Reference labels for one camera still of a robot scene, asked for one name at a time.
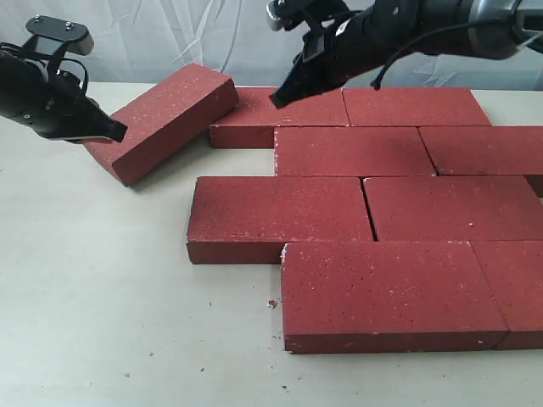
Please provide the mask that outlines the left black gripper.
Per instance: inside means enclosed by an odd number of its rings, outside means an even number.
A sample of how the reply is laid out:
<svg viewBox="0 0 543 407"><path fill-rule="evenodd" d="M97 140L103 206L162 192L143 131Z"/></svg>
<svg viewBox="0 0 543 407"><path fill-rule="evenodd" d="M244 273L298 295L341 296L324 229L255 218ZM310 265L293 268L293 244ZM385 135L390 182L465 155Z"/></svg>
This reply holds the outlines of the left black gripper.
<svg viewBox="0 0 543 407"><path fill-rule="evenodd" d="M46 78L36 64L1 56L1 116L55 141L122 142L128 127L111 119L72 80Z"/></svg>

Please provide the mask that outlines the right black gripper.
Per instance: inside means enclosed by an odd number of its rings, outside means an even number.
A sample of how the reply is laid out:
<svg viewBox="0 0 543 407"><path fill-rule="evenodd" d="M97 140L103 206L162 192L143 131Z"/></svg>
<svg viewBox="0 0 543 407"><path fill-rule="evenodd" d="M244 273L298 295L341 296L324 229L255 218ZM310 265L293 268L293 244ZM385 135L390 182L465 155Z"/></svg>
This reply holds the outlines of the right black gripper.
<svg viewBox="0 0 543 407"><path fill-rule="evenodd" d="M342 87L379 68L407 40L406 8L368 8L325 30L323 48L304 52L269 96L276 109Z"/></svg>

